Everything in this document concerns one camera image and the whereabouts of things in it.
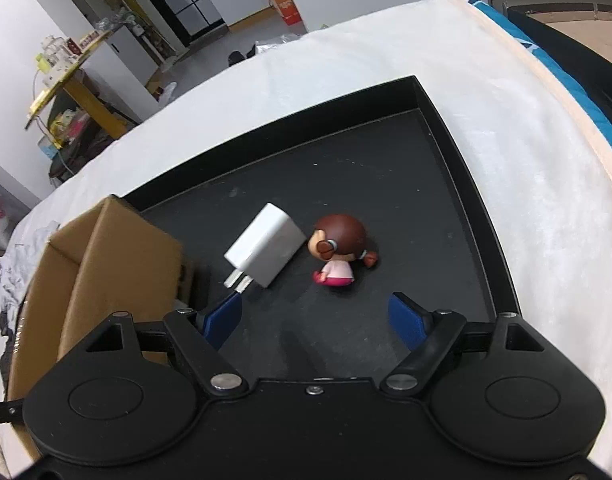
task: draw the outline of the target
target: black tray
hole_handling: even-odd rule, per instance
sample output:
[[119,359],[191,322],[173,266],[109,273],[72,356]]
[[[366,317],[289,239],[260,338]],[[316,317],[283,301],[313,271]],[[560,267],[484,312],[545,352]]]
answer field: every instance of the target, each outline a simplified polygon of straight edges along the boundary
[[202,301],[228,290],[223,254],[264,204],[308,236],[325,214],[349,213],[380,254],[356,282],[312,282],[305,247],[267,289],[244,293],[244,316],[221,353],[259,377],[371,376],[408,351],[390,330],[400,290],[427,310],[469,320],[518,312],[505,259],[470,173],[415,77],[298,112],[202,153],[126,196],[199,264]]

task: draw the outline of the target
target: toy figurine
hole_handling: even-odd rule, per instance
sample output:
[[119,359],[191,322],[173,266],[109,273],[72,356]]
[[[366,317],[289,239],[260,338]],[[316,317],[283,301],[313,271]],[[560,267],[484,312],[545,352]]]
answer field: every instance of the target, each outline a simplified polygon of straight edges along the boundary
[[349,215],[321,218],[308,241],[308,250],[326,262],[321,271],[313,273],[313,280],[328,286],[345,286],[355,281],[349,262],[362,260],[366,267],[377,262],[377,253],[366,250],[366,229]]

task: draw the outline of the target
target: blue fabric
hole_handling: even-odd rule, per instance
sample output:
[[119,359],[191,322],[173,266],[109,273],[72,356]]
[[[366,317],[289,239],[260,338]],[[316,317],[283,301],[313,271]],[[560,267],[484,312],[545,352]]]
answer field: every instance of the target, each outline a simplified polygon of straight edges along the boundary
[[241,321],[241,294],[232,293],[204,319],[204,338],[219,350]]
[[427,337],[421,316],[396,296],[391,296],[388,300],[388,322],[411,351]]
[[481,12],[497,23],[497,25],[519,41],[519,43],[525,46],[531,54],[539,59],[546,66],[546,68],[548,68],[548,70],[550,70],[550,72],[558,80],[560,80],[560,82],[566,87],[566,90],[568,90],[568,92],[575,98],[579,105],[592,119],[593,123],[595,123],[612,148],[611,121],[606,118],[604,113],[595,103],[593,103],[590,97],[588,97],[588,94],[586,94],[583,86],[573,79],[561,66],[559,66],[553,58],[546,54],[544,49],[540,48],[540,46],[535,44],[531,38],[526,36],[526,34],[519,27],[511,23],[507,17],[503,16],[490,5],[482,2],[481,0],[468,0],[468,2],[477,7]]

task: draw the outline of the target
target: screw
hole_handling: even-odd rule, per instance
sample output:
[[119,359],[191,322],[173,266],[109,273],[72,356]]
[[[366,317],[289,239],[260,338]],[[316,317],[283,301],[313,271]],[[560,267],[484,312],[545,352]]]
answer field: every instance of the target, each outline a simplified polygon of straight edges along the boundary
[[321,386],[306,386],[306,393],[309,395],[321,395],[322,393],[324,393],[324,388],[322,388]]
[[386,379],[386,385],[393,390],[411,390],[417,386],[417,379],[408,374],[393,374]]
[[241,386],[241,377],[236,374],[217,374],[211,377],[211,385],[216,390],[232,390]]

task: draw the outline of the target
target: yellow table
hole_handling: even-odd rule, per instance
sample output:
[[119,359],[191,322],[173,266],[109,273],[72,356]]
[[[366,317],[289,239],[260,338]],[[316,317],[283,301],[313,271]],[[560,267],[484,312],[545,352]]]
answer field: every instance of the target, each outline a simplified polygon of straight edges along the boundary
[[81,56],[50,88],[45,88],[38,95],[37,99],[30,105],[28,112],[28,122],[24,129],[28,129],[37,115],[55,96],[61,88],[72,97],[75,102],[86,110],[90,117],[103,128],[113,139],[119,139],[128,130],[126,124],[117,119],[109,110],[84,86],[81,81],[73,75],[80,66],[91,56],[91,54],[110,37],[112,32],[104,32],[89,43],[82,50]]

